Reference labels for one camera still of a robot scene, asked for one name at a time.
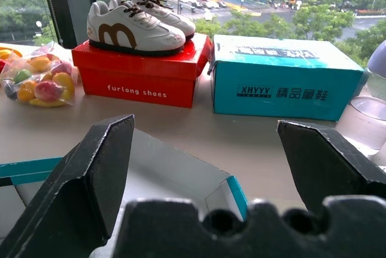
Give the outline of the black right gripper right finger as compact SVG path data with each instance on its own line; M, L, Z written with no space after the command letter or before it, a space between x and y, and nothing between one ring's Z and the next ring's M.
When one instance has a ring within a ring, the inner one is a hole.
M309 211L318 212L329 196L369 195L386 200L386 173L335 129L279 120L277 133Z

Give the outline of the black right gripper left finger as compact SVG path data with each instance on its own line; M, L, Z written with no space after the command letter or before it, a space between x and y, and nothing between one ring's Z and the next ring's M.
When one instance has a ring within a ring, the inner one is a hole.
M89 258L105 246L125 189L133 132L133 115L91 126L0 244L0 258Z

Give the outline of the teal cardboard box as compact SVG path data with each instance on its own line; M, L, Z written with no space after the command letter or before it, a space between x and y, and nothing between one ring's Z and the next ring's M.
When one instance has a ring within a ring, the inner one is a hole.
M0 164L0 244L60 157ZM134 130L122 202L138 198L184 198L203 218L212 210L243 221L247 199L235 176L140 130Z

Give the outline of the teal shoe box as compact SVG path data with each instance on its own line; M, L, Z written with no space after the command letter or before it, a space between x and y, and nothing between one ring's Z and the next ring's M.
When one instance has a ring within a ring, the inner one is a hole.
M215 35L214 113L339 120L363 68L327 41Z

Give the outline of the red shoe box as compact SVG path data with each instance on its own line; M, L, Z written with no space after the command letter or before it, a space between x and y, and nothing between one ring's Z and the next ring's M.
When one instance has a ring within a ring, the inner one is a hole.
M87 95L191 108L212 42L197 33L167 57L143 57L98 49L84 42L72 50Z

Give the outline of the clear plastic cup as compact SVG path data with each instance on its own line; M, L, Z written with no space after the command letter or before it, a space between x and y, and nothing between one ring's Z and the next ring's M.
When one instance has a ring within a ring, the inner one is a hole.
M386 40L371 55L335 130L369 159L386 145Z

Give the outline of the clear bag of toy fruit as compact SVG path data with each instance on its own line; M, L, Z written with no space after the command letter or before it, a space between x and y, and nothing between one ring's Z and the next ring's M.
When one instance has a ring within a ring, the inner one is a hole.
M77 81L78 69L56 42L26 55L0 48L0 86L9 99L44 108L72 105Z

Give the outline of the white shoe brown m logo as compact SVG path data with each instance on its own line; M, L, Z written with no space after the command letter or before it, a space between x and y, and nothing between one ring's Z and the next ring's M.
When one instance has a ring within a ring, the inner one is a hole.
M186 42L180 29L126 1L112 9L104 1L92 3L87 35L89 44L99 49L155 57L176 54Z

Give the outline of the white shoe brown laces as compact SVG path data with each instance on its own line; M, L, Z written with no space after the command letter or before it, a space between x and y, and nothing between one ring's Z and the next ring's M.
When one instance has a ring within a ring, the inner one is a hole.
M113 9L118 5L122 5L124 1L140 8L161 22L180 29L185 34L186 40L193 38L195 24L188 18L173 12L170 7L163 5L162 2L166 2L165 0L110 0L109 8Z

